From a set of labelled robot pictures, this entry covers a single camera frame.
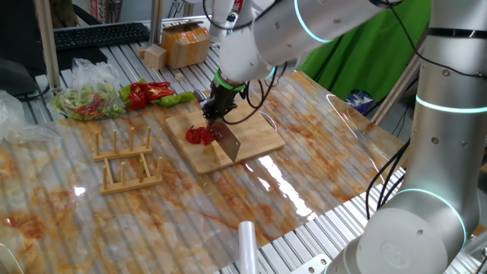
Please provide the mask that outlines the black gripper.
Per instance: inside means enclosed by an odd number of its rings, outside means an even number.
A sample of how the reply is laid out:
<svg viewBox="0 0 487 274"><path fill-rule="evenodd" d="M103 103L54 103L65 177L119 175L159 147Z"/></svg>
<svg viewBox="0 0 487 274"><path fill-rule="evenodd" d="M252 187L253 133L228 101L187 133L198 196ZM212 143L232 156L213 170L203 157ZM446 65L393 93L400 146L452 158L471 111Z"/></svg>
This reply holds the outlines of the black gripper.
<svg viewBox="0 0 487 274"><path fill-rule="evenodd" d="M243 86L226 88L223 85L211 85L210 98L201 102L203 116L209 123L219 117L224 123L237 121L237 108L234 103L235 96Z"/></svg>

